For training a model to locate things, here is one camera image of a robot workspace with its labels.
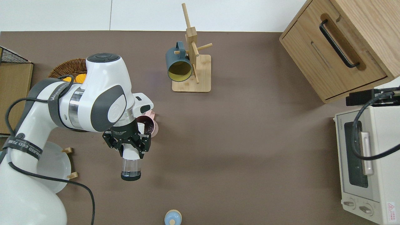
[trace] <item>cabinet drawer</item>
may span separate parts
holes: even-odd
[[[337,50],[328,37],[337,44]],[[329,102],[387,80],[362,38],[329,0],[312,0],[280,41],[322,101]],[[357,66],[351,68],[343,59]]]

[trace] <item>wire basket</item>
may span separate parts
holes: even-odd
[[[64,75],[72,75],[76,78],[79,74],[87,73],[87,71],[86,59],[76,58],[61,63],[47,77],[58,78]]]
[[[0,46],[0,62],[33,64],[31,61],[21,57],[18,53],[3,46]]]

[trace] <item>mug handle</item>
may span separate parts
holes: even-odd
[[[176,48],[179,50],[179,58],[184,59],[186,57],[186,51],[183,42],[176,42]]]
[[[149,110],[145,113],[146,116],[150,117],[152,120],[154,120],[155,112],[153,110]]]

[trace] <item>white bowl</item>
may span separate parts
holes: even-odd
[[[46,142],[43,153],[38,162],[38,174],[48,177],[54,177],[69,180],[67,176],[71,175],[71,161],[68,155],[61,152],[62,148],[52,142]],[[61,191],[67,183],[59,181],[50,181],[35,178],[54,193]]]

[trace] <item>oven window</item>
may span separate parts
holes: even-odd
[[[361,159],[357,158],[352,152],[351,135],[352,135],[352,125],[353,122],[348,122],[344,124],[344,133],[346,137],[346,150],[347,150],[347,167],[349,170],[349,180],[350,184],[359,187],[368,187],[368,178],[362,172],[362,162]],[[361,122],[357,122],[357,132],[362,131]],[[358,139],[356,141],[357,151],[360,152],[360,146],[358,144]]]

